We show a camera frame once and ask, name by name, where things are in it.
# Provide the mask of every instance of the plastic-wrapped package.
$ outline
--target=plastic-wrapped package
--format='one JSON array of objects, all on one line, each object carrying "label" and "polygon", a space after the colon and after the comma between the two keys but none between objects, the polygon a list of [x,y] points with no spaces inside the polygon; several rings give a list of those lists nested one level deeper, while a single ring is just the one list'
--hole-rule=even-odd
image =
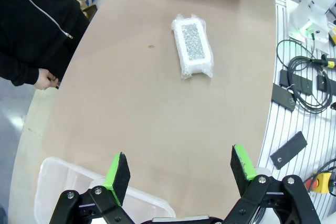
[{"label": "plastic-wrapped package", "polygon": [[192,15],[183,18],[178,15],[172,23],[176,47],[182,69],[182,79],[194,73],[213,76],[214,59],[209,45],[204,20]]}]

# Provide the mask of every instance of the green tape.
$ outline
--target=green tape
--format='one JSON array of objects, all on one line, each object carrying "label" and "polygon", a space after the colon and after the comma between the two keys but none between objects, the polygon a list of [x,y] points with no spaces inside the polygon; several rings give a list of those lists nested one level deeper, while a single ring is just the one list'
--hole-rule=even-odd
[{"label": "green tape", "polygon": [[118,166],[119,166],[119,158],[120,158],[120,154],[117,154],[114,157],[113,162],[112,162],[111,167],[110,167],[110,170],[107,173],[106,179],[104,181],[104,187],[107,190],[110,190],[112,192],[115,203],[117,203],[119,206],[121,206],[121,203],[120,203],[118,197],[116,196],[116,192],[114,191],[114,188],[113,188],[115,175],[117,174],[117,170],[118,170]]},{"label": "green tape", "polygon": [[239,157],[241,166],[243,168],[244,174],[248,180],[252,180],[257,176],[257,172],[254,168],[254,165],[247,154],[243,145],[235,145],[234,146],[236,153]]}]

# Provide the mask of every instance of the jacket zipper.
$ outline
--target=jacket zipper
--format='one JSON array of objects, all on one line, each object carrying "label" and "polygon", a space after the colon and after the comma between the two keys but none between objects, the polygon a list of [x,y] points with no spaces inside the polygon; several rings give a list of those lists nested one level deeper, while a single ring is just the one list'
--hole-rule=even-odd
[{"label": "jacket zipper", "polygon": [[29,0],[31,2],[32,5],[34,5],[40,12],[42,12],[44,15],[46,15],[52,22],[55,23],[55,25],[58,27],[58,29],[68,38],[73,39],[73,36],[71,36],[69,33],[67,33],[66,31],[64,31],[61,26],[57,23],[56,20],[54,20],[53,17],[51,17],[49,14],[47,14],[44,10],[42,10],[40,7],[38,7],[32,0]]}]

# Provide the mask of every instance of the clear plastic bin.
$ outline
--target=clear plastic bin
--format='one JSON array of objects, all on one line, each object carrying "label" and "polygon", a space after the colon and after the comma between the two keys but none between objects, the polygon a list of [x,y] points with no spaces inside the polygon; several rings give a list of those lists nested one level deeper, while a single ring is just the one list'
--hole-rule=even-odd
[{"label": "clear plastic bin", "polygon": [[[38,224],[49,224],[60,194],[76,190],[80,194],[103,182],[102,175],[59,158],[49,157],[41,165],[34,203],[34,216]],[[176,217],[168,202],[134,188],[128,187],[123,209],[140,224],[154,217]],[[106,223],[101,219],[93,223]]]}]

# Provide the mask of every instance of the gray floor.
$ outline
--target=gray floor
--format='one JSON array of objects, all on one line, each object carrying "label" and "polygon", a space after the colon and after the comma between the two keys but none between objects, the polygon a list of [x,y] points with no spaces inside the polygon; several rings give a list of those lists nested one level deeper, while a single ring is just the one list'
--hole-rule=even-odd
[{"label": "gray floor", "polygon": [[0,78],[0,208],[6,212],[16,151],[34,92],[31,85],[15,87]]}]

